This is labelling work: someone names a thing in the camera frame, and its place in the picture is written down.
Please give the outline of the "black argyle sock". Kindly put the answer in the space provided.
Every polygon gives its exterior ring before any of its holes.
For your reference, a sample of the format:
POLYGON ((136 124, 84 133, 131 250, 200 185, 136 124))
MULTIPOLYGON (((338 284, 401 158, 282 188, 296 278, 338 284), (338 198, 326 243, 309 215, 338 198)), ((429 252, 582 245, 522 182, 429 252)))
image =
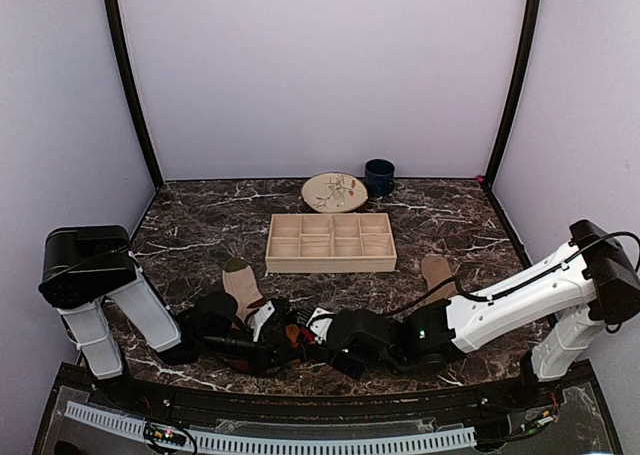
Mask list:
POLYGON ((301 360, 323 361, 323 350, 316 341, 316 336, 306 326, 309 317, 308 311, 292 309, 284 319, 285 336, 301 360))

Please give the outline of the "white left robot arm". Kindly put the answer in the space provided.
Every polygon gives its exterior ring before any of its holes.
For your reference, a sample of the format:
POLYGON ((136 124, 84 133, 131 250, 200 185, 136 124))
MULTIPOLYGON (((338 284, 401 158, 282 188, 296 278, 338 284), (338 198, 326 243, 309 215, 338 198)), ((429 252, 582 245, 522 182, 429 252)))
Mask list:
POLYGON ((51 232, 38 290, 58 311, 92 375, 103 380, 103 396, 120 411, 134 410, 141 390, 124 375, 127 363, 102 310, 105 299, 116 304, 170 366, 192 364, 210 353, 239 371, 267 375, 298 355, 287 336, 288 302, 266 300, 246 261, 229 260, 221 290, 198 297, 176 314, 118 225, 51 232))

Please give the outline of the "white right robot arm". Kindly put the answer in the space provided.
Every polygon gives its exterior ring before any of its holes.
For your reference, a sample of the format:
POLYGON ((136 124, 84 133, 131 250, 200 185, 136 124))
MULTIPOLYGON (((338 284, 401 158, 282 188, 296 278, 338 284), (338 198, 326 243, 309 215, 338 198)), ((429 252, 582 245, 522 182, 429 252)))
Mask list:
POLYGON ((492 340, 550 314, 551 333, 522 361, 525 374, 510 388, 521 409, 534 407, 605 329, 617 330, 639 312, 639 265, 620 238, 589 220, 537 264, 478 291, 465 290, 441 257, 422 262, 427 292, 386 314, 367 309, 316 309, 305 321, 328 361, 358 378, 367 366, 393 373, 437 373, 492 340))

